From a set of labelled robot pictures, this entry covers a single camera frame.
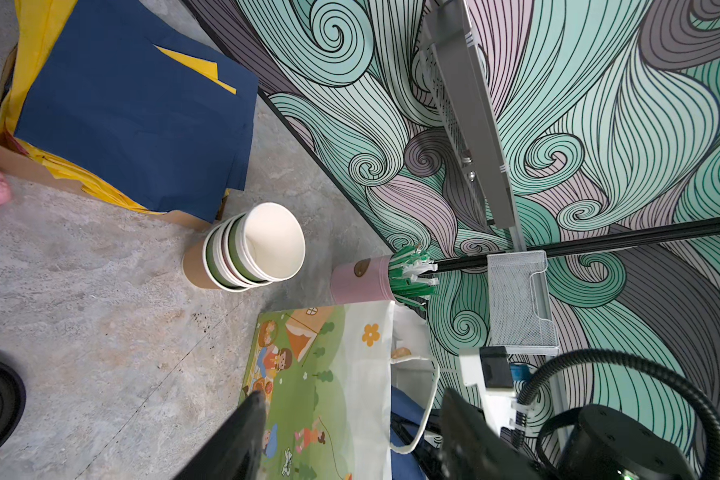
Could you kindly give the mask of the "single navy blue napkin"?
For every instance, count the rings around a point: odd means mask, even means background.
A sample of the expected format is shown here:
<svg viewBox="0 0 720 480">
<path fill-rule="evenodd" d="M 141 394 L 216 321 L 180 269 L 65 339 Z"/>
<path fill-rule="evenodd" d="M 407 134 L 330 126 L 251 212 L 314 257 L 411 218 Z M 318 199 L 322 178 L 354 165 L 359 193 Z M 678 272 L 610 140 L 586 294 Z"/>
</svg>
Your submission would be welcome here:
<svg viewBox="0 0 720 480">
<path fill-rule="evenodd" d="M 410 444 L 423 418 L 423 408 L 401 390 L 391 389 L 390 440 L 394 446 Z M 391 453 L 391 472 L 399 479 L 445 479 L 439 448 L 422 437 L 410 454 Z"/>
</svg>

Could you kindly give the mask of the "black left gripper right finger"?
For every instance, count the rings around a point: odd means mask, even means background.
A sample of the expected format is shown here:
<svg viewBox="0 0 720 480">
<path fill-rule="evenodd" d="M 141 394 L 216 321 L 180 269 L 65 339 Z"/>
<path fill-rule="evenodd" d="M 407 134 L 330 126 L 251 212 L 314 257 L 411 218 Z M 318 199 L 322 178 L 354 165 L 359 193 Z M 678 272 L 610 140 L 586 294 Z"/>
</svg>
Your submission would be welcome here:
<svg viewBox="0 0 720 480">
<path fill-rule="evenodd" d="M 534 463 L 496 435 L 477 408 L 453 389 L 443 395 L 440 427 L 446 479 L 542 479 Z"/>
</svg>

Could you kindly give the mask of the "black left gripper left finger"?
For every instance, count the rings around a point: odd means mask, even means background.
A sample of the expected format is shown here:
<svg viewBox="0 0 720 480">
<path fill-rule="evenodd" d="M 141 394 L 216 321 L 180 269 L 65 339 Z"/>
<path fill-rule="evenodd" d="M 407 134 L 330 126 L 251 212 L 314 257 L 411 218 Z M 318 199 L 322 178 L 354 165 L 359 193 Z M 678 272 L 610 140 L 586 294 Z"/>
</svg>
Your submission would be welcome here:
<svg viewBox="0 0 720 480">
<path fill-rule="evenodd" d="M 256 479 L 265 422 L 265 396 L 251 393 L 174 478 Z"/>
</svg>

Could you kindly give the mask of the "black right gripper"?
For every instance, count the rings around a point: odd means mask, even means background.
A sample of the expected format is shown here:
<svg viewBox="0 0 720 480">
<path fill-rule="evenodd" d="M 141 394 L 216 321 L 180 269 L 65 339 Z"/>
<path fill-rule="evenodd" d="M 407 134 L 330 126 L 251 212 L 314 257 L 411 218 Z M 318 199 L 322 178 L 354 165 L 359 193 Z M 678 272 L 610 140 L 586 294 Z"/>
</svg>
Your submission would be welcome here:
<svg viewBox="0 0 720 480">
<path fill-rule="evenodd" d="M 585 364 L 636 370 L 669 387 L 690 406 L 696 404 L 695 386 L 664 366 L 613 350 L 578 350 L 554 358 L 531 376 L 513 407 L 516 415 L 512 437 L 504 441 L 528 457 L 521 447 L 537 393 L 554 375 Z M 549 458 L 542 445 L 536 445 L 534 457 L 528 457 L 542 479 L 691 479 L 694 476 L 678 447 L 613 408 L 589 404 L 568 409 L 549 418 L 537 439 L 543 441 L 565 428 L 570 429 L 571 434 L 557 461 Z"/>
</svg>

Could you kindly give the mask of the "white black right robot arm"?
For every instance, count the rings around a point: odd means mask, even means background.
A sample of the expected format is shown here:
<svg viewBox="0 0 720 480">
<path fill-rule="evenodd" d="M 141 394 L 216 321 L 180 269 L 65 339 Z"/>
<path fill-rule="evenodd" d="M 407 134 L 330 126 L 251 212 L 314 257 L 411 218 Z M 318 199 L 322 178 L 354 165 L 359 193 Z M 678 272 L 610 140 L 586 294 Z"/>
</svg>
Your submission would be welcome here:
<svg viewBox="0 0 720 480">
<path fill-rule="evenodd" d="M 509 437 L 457 395 L 443 399 L 444 468 L 458 479 L 720 479 L 720 415 L 675 362 L 585 349 L 521 383 Z M 551 383 L 590 368 L 590 397 L 560 412 Z"/>
</svg>

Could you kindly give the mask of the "white green paper takeout bag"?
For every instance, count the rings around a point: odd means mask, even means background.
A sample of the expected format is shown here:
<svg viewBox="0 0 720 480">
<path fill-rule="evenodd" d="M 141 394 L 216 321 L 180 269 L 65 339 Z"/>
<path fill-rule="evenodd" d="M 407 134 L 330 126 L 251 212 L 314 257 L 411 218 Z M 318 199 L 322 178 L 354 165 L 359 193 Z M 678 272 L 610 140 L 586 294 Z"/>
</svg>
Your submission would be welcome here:
<svg viewBox="0 0 720 480">
<path fill-rule="evenodd" d="M 391 437 L 393 388 L 413 376 L 415 431 Z M 390 479 L 424 434 L 440 377 L 429 327 L 393 301 L 265 312 L 243 397 L 265 399 L 259 479 Z"/>
</svg>

